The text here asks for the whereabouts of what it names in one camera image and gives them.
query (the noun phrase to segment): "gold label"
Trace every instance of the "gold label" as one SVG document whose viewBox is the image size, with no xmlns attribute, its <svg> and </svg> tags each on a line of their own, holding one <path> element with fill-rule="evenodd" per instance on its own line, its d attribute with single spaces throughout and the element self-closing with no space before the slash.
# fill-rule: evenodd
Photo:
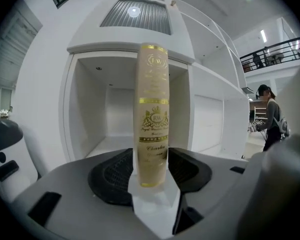
<svg viewBox="0 0 300 240">
<path fill-rule="evenodd" d="M 163 142 L 167 140 L 168 140 L 168 135 L 162 137 L 150 137 L 150 138 L 140 137 L 139 138 L 139 142 Z"/>
<path fill-rule="evenodd" d="M 165 69 L 168 67 L 167 61 L 160 54 L 149 54 L 146 63 L 150 67 Z"/>
<path fill-rule="evenodd" d="M 168 54 L 168 51 L 160 46 L 156 46 L 156 45 L 143 45 L 141 47 L 141 49 L 155 49 L 155 50 L 159 50 L 161 52 L 164 52 L 165 54 Z"/>
<path fill-rule="evenodd" d="M 139 103 L 169 104 L 167 98 L 140 98 Z"/>
<path fill-rule="evenodd" d="M 162 130 L 163 127 L 168 127 L 169 121 L 167 111 L 161 113 L 159 106 L 153 107 L 152 112 L 146 110 L 142 126 L 149 127 L 152 131 Z"/>
<path fill-rule="evenodd" d="M 153 187 L 165 180 L 169 139 L 168 52 L 142 45 L 136 78 L 135 148 L 140 184 Z"/>
</svg>

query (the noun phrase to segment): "backpack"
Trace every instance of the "backpack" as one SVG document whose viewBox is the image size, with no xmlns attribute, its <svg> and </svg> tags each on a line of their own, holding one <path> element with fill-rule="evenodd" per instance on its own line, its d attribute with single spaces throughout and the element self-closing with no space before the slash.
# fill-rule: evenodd
<svg viewBox="0 0 300 240">
<path fill-rule="evenodd" d="M 275 102 L 276 103 L 276 101 L 273 98 L 269 99 L 268 104 L 269 104 L 269 102 Z M 278 109 L 279 109 L 279 120 L 277 120 L 275 117 L 273 117 L 273 120 L 278 125 L 280 133 L 287 134 L 288 133 L 287 120 L 285 119 L 284 115 L 282 114 L 282 111 L 281 111 L 278 104 L 277 104 L 277 106 L 278 106 Z"/>
</svg>

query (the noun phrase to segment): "woman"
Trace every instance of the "woman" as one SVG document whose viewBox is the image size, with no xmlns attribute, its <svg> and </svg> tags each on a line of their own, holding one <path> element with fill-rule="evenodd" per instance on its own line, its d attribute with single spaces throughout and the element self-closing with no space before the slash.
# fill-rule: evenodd
<svg viewBox="0 0 300 240">
<path fill-rule="evenodd" d="M 256 130 L 258 132 L 267 129 L 266 132 L 266 141 L 263 148 L 263 151 L 267 151 L 274 143 L 280 141 L 281 139 L 281 132 L 279 129 L 278 124 L 274 120 L 274 118 L 279 121 L 280 112 L 279 106 L 275 101 L 276 96 L 272 92 L 269 86 L 265 84 L 260 85 L 258 88 L 259 97 L 262 101 L 267 102 L 266 106 L 266 123 L 262 125 L 257 125 Z"/>
</svg>

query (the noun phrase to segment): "black cap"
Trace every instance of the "black cap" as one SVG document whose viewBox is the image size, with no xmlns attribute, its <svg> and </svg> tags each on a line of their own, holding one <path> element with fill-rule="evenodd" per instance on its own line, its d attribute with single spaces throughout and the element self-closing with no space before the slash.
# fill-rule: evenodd
<svg viewBox="0 0 300 240">
<path fill-rule="evenodd" d="M 269 90 L 269 87 L 266 86 L 265 84 L 261 84 L 258 88 L 258 91 L 259 92 L 259 96 L 263 96 L 264 95 L 264 91 L 267 91 Z"/>
</svg>

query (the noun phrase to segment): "person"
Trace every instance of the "person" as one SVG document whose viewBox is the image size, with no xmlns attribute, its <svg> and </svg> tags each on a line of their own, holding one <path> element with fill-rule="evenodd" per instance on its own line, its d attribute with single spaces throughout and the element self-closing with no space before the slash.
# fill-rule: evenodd
<svg viewBox="0 0 300 240">
<path fill-rule="evenodd" d="M 256 53 L 253 54 L 253 62 L 256 65 L 257 69 L 263 68 L 264 64 L 262 63 L 260 56 Z"/>
<path fill-rule="evenodd" d="M 8 119 L 11 119 L 11 117 L 12 117 L 12 115 L 13 115 L 12 110 L 13 110 L 13 107 L 10 106 L 9 112 L 8 112 Z"/>
<path fill-rule="evenodd" d="M 276 96 L 269 86 L 266 86 L 265 84 L 260 85 L 260 87 L 258 88 L 258 92 L 259 97 L 261 97 L 264 102 L 267 102 L 267 120 L 264 124 L 257 125 L 256 130 L 260 132 L 267 129 L 266 141 L 263 148 L 263 151 L 267 151 L 274 143 L 281 140 L 281 132 L 279 126 L 274 120 L 275 118 L 277 121 L 279 121 L 280 111 L 279 106 L 275 101 Z"/>
</svg>

